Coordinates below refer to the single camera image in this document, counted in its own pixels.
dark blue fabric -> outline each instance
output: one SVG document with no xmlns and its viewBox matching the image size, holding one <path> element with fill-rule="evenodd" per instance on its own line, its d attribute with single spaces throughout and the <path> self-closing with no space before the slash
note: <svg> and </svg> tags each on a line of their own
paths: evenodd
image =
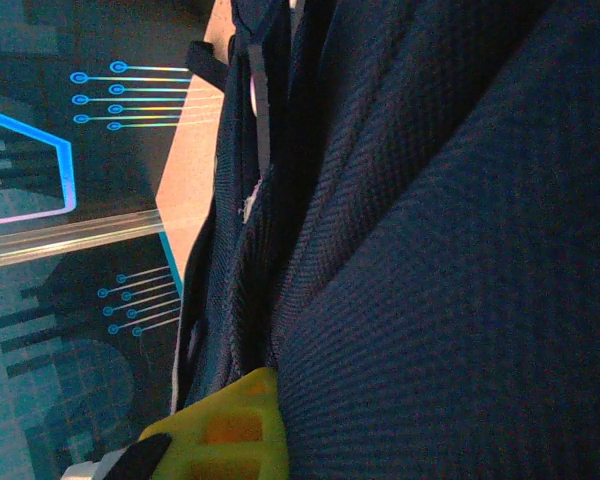
<svg viewBox="0 0 600 480">
<path fill-rule="evenodd" d="M 284 138 L 192 395 L 277 368 L 294 478 L 600 478 L 600 4 L 307 0 Z"/>
</svg>

blue hexagon outline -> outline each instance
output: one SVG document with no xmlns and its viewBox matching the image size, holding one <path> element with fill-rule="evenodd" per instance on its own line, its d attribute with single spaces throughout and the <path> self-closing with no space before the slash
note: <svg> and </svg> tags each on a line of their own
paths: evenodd
<svg viewBox="0 0 600 480">
<path fill-rule="evenodd" d="M 64 198 L 64 207 L 45 212 L 36 212 L 25 215 L 14 215 L 11 217 L 0 218 L 0 224 L 18 222 L 21 220 L 31 220 L 34 218 L 51 217 L 62 215 L 75 210 L 77 206 L 76 186 L 73 173 L 73 154 L 71 152 L 71 142 L 56 137 L 48 132 L 36 127 L 20 122 L 14 118 L 0 113 L 0 126 L 13 132 L 20 133 L 39 142 L 46 143 L 55 147 L 58 158 L 58 168 L 60 170 L 60 181 L 62 184 L 62 196 Z"/>
</svg>

yellow plastic object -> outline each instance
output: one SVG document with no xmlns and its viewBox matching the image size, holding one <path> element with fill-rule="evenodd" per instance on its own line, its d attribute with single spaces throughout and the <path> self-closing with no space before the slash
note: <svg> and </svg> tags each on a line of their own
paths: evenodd
<svg viewBox="0 0 600 480">
<path fill-rule="evenodd" d="M 172 442 L 152 480 L 279 480 L 289 476 L 275 370 L 260 368 L 154 423 L 140 440 Z"/>
</svg>

